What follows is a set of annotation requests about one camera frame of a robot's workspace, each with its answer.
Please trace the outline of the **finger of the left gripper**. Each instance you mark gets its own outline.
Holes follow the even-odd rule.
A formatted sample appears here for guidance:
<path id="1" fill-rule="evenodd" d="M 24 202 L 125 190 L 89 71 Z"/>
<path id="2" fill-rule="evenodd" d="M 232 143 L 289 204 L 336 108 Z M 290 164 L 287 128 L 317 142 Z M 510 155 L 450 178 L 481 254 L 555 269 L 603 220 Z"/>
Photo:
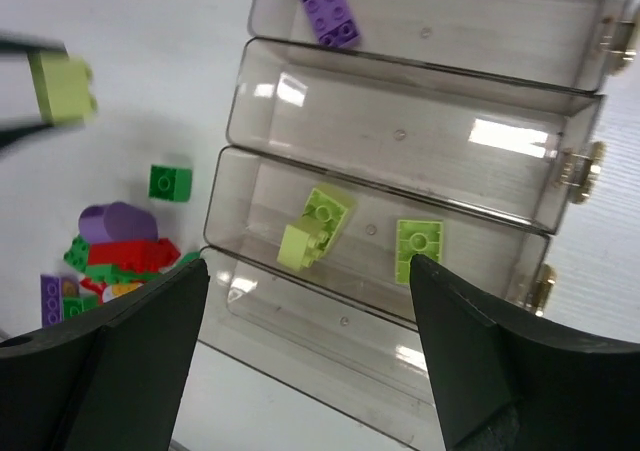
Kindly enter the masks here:
<path id="1" fill-rule="evenodd" d="M 1 55 L 21 55 L 34 54 L 40 52 L 60 53 L 67 55 L 67 50 L 63 42 L 45 39 L 36 36 L 10 33 L 2 31 L 0 33 L 0 53 Z"/>
<path id="2" fill-rule="evenodd" d="M 21 121 L 7 121 L 1 122 L 1 151 L 4 152 L 11 146 L 16 145 L 18 142 L 32 138 L 34 136 L 41 135 L 42 133 L 48 133 L 53 131 L 60 131 L 70 128 L 82 127 L 85 125 L 85 120 L 82 118 L 63 120 L 60 122 L 21 122 Z"/>

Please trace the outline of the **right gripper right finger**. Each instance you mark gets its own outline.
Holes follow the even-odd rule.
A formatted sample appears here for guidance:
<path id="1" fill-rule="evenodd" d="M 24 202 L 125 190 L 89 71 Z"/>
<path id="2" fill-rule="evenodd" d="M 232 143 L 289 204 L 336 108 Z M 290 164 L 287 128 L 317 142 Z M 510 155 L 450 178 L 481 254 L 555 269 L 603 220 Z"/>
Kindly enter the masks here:
<path id="1" fill-rule="evenodd" d="M 638 449 L 638 344 L 535 316 L 423 255 L 410 291 L 446 449 Z"/>

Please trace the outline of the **purple lego plate brick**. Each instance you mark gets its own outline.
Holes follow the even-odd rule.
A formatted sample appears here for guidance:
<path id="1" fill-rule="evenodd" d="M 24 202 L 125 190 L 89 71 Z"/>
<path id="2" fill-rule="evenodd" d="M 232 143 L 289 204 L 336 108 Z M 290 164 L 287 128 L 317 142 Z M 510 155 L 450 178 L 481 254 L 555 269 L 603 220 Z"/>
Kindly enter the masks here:
<path id="1" fill-rule="evenodd" d="M 347 0 L 299 1 L 320 45 L 348 49 L 359 43 L 359 28 Z"/>

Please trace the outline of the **lime lego square brick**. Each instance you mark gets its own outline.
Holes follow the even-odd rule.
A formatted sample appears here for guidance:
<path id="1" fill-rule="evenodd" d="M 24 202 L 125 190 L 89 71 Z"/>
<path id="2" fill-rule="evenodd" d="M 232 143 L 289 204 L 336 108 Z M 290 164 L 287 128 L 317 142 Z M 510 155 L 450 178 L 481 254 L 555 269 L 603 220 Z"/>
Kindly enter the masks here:
<path id="1" fill-rule="evenodd" d="M 44 122 L 84 121 L 97 111 L 91 92 L 93 72 L 79 57 L 58 52 L 28 55 L 34 91 Z"/>

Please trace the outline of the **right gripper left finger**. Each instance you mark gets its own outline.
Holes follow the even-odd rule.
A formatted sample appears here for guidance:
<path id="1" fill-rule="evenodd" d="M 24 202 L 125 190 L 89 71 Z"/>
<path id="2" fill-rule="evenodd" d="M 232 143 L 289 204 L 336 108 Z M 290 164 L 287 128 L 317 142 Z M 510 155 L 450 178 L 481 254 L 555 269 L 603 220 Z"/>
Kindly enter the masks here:
<path id="1" fill-rule="evenodd" d="M 2 342 L 2 449 L 168 449 L 208 288 L 196 259 Z"/>

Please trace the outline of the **lime lego slope brick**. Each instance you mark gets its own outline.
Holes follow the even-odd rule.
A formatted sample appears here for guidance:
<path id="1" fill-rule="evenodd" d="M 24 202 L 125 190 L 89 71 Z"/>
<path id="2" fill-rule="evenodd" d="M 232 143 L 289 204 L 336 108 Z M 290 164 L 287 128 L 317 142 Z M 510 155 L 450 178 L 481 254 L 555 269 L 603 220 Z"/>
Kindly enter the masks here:
<path id="1" fill-rule="evenodd" d="M 395 282 L 409 283 L 410 265 L 414 255 L 420 254 L 440 262 L 443 254 L 442 221 L 400 219 L 396 222 Z"/>
<path id="2" fill-rule="evenodd" d="M 277 262 L 295 272 L 309 268 L 329 252 L 355 207 L 355 198 L 341 188 L 315 186 L 301 216 L 285 227 Z"/>

